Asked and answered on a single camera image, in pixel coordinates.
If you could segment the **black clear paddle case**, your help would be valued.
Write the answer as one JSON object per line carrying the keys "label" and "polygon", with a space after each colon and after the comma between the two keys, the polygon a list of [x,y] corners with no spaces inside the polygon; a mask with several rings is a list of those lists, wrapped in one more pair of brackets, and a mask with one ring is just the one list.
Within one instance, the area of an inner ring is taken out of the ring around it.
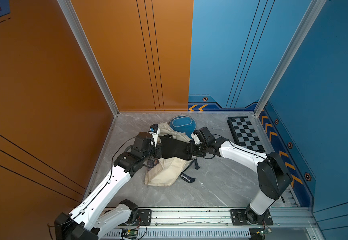
{"label": "black clear paddle case", "polygon": [[168,136],[160,136],[160,141],[162,144],[163,159],[170,159],[173,157],[177,157],[185,161],[192,159],[193,155],[190,150],[190,143],[182,142]]}

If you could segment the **blue paddle case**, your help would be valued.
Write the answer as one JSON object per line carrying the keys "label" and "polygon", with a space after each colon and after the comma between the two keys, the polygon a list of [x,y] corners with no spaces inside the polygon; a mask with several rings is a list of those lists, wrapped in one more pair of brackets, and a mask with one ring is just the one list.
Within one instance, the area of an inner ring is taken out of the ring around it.
{"label": "blue paddle case", "polygon": [[196,122],[189,116],[176,116],[170,120],[169,126],[174,131],[184,133],[189,138],[192,138],[192,134],[196,129]]}

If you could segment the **cream canvas tote bag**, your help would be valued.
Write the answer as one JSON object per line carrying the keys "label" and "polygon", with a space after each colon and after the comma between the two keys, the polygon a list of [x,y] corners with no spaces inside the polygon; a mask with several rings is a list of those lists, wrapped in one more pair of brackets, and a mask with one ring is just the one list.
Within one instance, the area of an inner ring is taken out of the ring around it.
{"label": "cream canvas tote bag", "polygon": [[[191,139],[184,133],[174,131],[167,123],[159,124],[159,138],[160,136],[168,136],[180,140],[182,142],[190,143]],[[185,161],[177,157],[170,159],[152,159],[147,161],[147,172],[145,175],[145,185],[154,187],[168,187],[171,186],[178,178],[191,184],[195,182],[195,178],[186,174],[186,171],[194,167],[196,170],[200,169],[198,160],[192,157],[191,160]]]}

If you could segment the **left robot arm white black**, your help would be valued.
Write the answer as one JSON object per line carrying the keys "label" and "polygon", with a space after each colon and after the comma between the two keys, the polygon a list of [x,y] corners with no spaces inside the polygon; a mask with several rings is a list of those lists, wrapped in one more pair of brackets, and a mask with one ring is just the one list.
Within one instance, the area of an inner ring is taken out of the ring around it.
{"label": "left robot arm white black", "polygon": [[116,193],[143,167],[145,161],[162,156],[158,143],[159,131],[141,132],[134,144],[112,162],[112,167],[95,190],[69,214],[61,213],[49,230],[55,240],[99,240],[121,224],[132,225],[138,206],[129,200],[121,201],[113,210],[103,213]]}

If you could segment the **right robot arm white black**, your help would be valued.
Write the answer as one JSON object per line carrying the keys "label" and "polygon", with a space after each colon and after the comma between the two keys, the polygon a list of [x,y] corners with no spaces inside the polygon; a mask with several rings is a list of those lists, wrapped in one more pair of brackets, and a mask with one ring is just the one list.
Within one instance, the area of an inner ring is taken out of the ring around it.
{"label": "right robot arm white black", "polygon": [[275,152],[259,153],[232,143],[227,138],[215,138],[203,127],[191,134],[190,150],[193,156],[205,157],[207,153],[235,161],[258,175],[259,188],[247,206],[244,218],[250,225],[262,224],[269,216],[269,208],[282,197],[291,184],[291,173]]}

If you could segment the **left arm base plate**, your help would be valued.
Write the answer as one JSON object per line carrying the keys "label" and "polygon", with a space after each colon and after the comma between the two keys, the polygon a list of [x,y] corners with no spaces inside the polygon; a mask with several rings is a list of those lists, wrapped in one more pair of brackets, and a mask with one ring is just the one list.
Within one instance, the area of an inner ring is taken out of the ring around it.
{"label": "left arm base plate", "polygon": [[120,226],[138,226],[140,222],[142,222],[142,225],[145,224],[146,226],[151,225],[152,220],[152,210],[151,209],[138,209],[138,213],[136,215],[136,218],[133,222],[126,222],[119,225]]}

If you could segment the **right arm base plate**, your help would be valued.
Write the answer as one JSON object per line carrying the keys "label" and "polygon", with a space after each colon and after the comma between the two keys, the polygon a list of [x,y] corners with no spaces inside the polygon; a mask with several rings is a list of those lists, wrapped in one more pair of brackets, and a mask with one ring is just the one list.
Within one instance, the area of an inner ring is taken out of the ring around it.
{"label": "right arm base plate", "polygon": [[232,222],[234,226],[272,226],[273,220],[269,209],[262,215],[256,214],[253,210],[231,209]]}

